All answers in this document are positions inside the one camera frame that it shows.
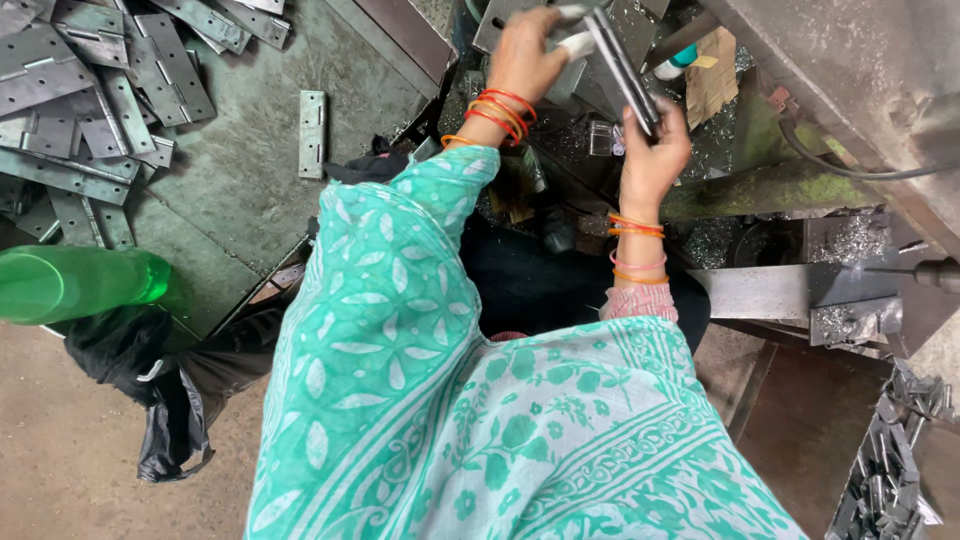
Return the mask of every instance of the black cable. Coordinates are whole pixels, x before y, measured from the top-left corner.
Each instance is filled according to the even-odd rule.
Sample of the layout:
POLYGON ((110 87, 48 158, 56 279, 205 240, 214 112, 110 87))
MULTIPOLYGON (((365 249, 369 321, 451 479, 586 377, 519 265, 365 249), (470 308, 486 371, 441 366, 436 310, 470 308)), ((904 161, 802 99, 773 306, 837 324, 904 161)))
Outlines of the black cable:
POLYGON ((814 163, 820 165, 822 168, 827 171, 845 178, 856 178, 858 180, 869 180, 869 181, 892 181, 892 180, 907 180, 910 178, 917 178, 921 176, 926 176, 934 173, 939 173, 943 171, 948 171, 950 169, 960 168, 960 163, 949 163, 941 165, 933 165, 930 167, 924 167, 921 169, 913 169, 909 171, 895 171, 892 173, 862 173, 860 171, 851 171, 850 169, 845 169, 838 167, 831 163, 828 163, 819 157, 815 156, 812 152, 807 150, 800 139, 797 137, 796 129, 797 125, 794 123, 793 118, 789 115, 782 114, 780 116, 780 131, 783 132, 783 138, 786 139, 787 144, 790 145, 790 148, 793 148, 797 154, 800 154, 801 158, 805 160, 813 161, 814 163))

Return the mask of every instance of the black plastic bag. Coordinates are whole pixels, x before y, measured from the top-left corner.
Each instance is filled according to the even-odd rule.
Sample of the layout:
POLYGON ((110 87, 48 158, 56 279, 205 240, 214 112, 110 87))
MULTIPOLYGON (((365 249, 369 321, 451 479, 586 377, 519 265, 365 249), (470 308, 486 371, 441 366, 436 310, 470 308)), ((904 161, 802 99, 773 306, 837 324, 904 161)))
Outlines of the black plastic bag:
POLYGON ((282 320, 281 308, 259 311, 186 351, 163 357, 164 366, 176 370, 171 367, 155 379, 158 404, 147 410, 138 478, 187 479, 213 458, 207 430, 231 396, 270 373, 282 320), (184 471, 181 466, 195 453, 203 454, 201 462, 184 471))
POLYGON ((284 309, 263 309, 162 357, 172 318, 159 307, 117 307, 73 323, 64 346, 77 365, 147 407, 138 478, 186 479, 210 461, 207 430, 231 396, 270 373, 284 309), (200 463, 184 471, 195 454, 200 463))

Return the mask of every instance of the black cloth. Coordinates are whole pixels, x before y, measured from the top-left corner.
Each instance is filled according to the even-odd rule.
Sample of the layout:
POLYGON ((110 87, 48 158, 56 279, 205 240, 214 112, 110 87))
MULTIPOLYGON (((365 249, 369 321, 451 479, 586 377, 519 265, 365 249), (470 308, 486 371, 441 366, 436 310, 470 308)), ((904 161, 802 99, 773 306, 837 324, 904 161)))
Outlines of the black cloth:
MULTIPOLYGON (((533 236, 491 225, 479 213, 467 219, 460 258, 480 292, 480 331, 535 335, 595 323, 613 284, 608 258, 578 251, 551 255, 533 236)), ((670 293, 691 352, 707 331, 710 301, 689 274, 667 261, 670 293)))
POLYGON ((64 339, 77 365, 147 407, 137 476, 151 482, 186 479, 214 455, 207 430, 227 400, 270 373, 286 306, 263 307, 185 351, 163 355, 170 313, 124 306, 78 319, 64 339), (147 381, 158 359, 162 367, 147 381), (183 470, 193 455, 200 463, 183 470))
POLYGON ((63 340, 66 352, 97 384, 112 384, 135 402, 156 403, 150 371, 170 335, 170 313, 155 306, 121 306, 78 319, 63 340))
POLYGON ((330 178, 347 185, 362 182, 386 184, 407 167, 410 158, 397 152, 381 135, 374 135, 371 149, 362 158, 347 161, 344 165, 324 163, 324 172, 330 178))

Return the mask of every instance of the woman's left hand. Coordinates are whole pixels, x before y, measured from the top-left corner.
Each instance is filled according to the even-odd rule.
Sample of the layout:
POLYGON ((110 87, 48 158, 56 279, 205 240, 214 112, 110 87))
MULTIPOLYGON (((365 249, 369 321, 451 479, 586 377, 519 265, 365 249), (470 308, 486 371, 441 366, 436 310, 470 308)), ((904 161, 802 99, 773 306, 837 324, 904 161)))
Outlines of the woman's left hand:
MULTIPOLYGON (((560 77, 570 56, 566 47, 546 52, 546 37, 561 18, 557 8, 514 12, 493 52, 487 86, 511 92, 535 105, 560 77)), ((513 100, 510 105, 515 106, 517 113, 526 112, 513 100)))

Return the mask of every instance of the pile of metal hinges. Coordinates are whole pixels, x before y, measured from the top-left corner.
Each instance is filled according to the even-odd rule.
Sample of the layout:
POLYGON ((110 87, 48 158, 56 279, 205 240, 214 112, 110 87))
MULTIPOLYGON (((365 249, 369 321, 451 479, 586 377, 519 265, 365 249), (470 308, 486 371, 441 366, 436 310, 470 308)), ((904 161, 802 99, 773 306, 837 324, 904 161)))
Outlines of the pile of metal hinges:
POLYGON ((943 523, 921 493, 913 447, 924 424, 954 423, 953 387, 897 359, 884 390, 827 540, 918 540, 943 523))
POLYGON ((0 0, 0 212, 50 242, 132 247, 123 211, 175 142, 150 126, 217 111, 175 17, 217 54, 251 37, 282 50, 284 0, 0 0))

